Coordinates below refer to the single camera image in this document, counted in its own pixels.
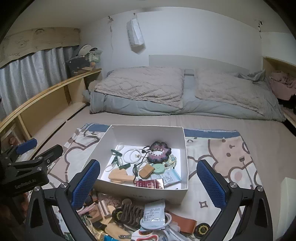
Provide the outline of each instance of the screw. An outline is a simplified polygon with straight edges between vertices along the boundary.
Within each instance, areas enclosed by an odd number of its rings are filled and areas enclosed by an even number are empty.
[[[229,185],[232,187],[232,188],[237,188],[237,184],[235,182],[231,182],[229,183]]]
[[[38,192],[39,190],[40,190],[40,186],[36,186],[36,187],[34,187],[34,189],[33,189],[35,192]]]
[[[67,182],[64,182],[64,183],[61,183],[59,186],[61,188],[66,188],[68,186],[68,183]]]
[[[264,191],[264,188],[263,188],[262,186],[257,186],[257,190],[258,190],[259,192],[263,192],[263,191]]]

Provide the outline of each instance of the white hat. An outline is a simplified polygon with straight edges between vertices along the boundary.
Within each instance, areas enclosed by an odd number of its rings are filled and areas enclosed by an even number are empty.
[[[97,50],[97,48],[93,48],[90,44],[86,44],[86,45],[84,45],[84,46],[81,47],[81,49],[80,49],[79,52],[78,52],[78,55],[83,55],[83,56],[85,56],[85,55],[87,55],[88,52],[89,52],[90,50],[92,50],[92,49],[96,49],[96,50]]]

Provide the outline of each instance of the beige fabric valance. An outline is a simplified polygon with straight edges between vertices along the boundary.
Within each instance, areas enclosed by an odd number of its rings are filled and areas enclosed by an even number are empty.
[[[0,68],[12,60],[40,50],[79,45],[79,33],[78,28],[49,27],[6,36],[0,43]]]

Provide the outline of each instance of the cardboard box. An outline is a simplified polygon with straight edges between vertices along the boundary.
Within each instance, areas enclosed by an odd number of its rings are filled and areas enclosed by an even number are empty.
[[[172,149],[172,154],[177,158],[175,170],[181,177],[181,183],[165,189],[151,189],[136,187],[133,183],[110,182],[109,172],[106,172],[105,168],[114,158],[111,149],[116,149],[118,145],[124,145],[124,149],[120,151],[123,154],[128,149],[143,148],[155,141],[165,142]],[[187,153],[182,127],[112,125],[93,150],[85,166],[91,159],[96,159],[100,163],[101,172],[94,188],[103,193],[112,193],[148,202],[165,199],[178,204],[182,202],[188,190]],[[132,167],[133,164],[127,169],[128,175],[132,175]]]

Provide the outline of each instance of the white paper bag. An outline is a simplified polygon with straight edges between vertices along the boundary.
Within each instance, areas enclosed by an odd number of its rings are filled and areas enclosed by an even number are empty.
[[[136,18],[128,21],[126,28],[128,31],[128,40],[131,47],[137,47],[144,44],[144,38],[139,26],[139,22]]]

